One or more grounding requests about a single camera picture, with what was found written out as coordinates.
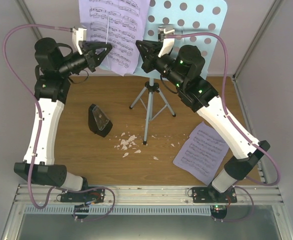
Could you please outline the sheet music page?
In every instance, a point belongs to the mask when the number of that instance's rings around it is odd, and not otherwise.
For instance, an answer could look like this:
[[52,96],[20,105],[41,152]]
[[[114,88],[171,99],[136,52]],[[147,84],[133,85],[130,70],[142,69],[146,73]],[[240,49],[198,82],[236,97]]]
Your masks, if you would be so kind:
[[173,164],[209,185],[228,151],[228,144],[218,132],[201,122],[191,132]]

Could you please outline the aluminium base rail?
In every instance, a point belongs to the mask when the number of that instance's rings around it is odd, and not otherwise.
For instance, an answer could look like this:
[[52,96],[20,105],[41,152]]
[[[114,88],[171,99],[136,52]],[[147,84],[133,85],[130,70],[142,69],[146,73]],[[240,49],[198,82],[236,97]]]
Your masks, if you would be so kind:
[[[189,190],[191,186],[116,185],[107,188],[115,193],[116,205],[193,205],[193,199],[190,197],[192,191]],[[245,185],[235,187],[236,205],[249,205],[251,203],[249,195],[242,188],[249,193],[255,205],[284,204],[278,187]],[[46,186],[32,186],[33,197],[37,204],[45,203],[49,189]],[[67,204],[57,201],[57,195],[60,193],[60,190],[52,190],[48,204]],[[31,204],[27,185],[18,186],[13,203]],[[112,203],[112,194],[106,190],[101,205],[111,205]]]

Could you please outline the black metronome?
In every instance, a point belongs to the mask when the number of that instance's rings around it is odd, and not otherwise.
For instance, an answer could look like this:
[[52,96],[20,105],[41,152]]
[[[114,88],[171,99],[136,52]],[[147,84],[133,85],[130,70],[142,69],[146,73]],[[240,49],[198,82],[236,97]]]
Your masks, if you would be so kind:
[[113,123],[98,105],[92,104],[88,108],[88,127],[94,134],[105,138],[110,133]]

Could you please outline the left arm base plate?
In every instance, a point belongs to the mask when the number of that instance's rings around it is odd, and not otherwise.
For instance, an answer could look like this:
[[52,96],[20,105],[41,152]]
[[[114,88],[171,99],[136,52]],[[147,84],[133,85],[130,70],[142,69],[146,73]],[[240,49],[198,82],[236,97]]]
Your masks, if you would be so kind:
[[98,204],[104,202],[104,197],[105,190],[99,188],[84,193],[63,192],[56,200],[61,203]]

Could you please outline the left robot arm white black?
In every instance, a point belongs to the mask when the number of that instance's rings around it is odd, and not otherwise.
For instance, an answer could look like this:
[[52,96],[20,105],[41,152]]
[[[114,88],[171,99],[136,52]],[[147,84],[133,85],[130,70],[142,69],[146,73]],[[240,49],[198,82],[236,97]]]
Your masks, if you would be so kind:
[[78,51],[63,55],[60,49],[69,46],[53,38],[45,37],[35,43],[34,123],[23,161],[15,163],[13,170],[27,182],[72,191],[78,202],[84,202],[90,195],[85,179],[68,172],[65,165],[55,164],[55,139],[71,86],[70,76],[85,69],[94,72],[112,45],[85,40],[78,44]]

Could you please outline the white paint patch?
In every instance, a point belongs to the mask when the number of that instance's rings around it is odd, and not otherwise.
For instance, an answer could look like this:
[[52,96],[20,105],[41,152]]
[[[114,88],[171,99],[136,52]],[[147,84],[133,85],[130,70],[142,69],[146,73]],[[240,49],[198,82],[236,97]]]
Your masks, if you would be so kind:
[[117,139],[113,148],[120,151],[121,157],[126,158],[132,154],[141,154],[142,150],[137,144],[138,137],[130,132],[122,132],[119,136],[115,136]]

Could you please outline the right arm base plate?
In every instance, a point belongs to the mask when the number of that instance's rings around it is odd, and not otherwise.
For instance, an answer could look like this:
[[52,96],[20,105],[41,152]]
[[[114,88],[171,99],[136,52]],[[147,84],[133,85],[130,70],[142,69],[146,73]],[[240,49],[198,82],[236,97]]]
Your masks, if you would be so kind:
[[237,195],[234,187],[230,187],[225,192],[220,193],[211,185],[194,186],[187,191],[187,195],[192,197],[194,203],[204,204],[229,204],[237,203]]

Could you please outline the clear plastic metronome cover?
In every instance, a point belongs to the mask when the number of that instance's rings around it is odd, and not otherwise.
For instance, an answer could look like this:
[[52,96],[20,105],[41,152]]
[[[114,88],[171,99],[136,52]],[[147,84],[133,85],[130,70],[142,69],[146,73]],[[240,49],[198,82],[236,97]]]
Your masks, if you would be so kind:
[[102,131],[106,125],[109,123],[109,118],[105,115],[102,109],[98,105],[94,105],[92,107],[92,115],[94,118],[94,122],[97,125],[97,128]]

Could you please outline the light blue music stand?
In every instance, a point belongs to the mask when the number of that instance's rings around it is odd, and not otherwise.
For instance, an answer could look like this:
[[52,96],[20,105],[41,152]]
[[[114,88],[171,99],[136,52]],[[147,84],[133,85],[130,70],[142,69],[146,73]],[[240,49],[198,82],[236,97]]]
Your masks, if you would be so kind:
[[219,41],[227,3],[223,0],[153,0],[144,39],[138,43],[134,75],[147,77],[142,89],[146,123],[155,119],[154,94],[161,89],[155,79],[173,83],[181,101],[208,122],[221,105],[218,92],[206,80]]

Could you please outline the sheet music pages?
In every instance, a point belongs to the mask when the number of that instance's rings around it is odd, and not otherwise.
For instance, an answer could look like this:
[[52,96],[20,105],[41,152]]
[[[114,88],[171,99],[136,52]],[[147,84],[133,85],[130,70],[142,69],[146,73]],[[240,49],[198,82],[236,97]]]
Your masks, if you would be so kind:
[[112,45],[102,66],[120,76],[132,75],[138,65],[136,41],[142,40],[149,0],[80,0],[80,23],[87,40]]

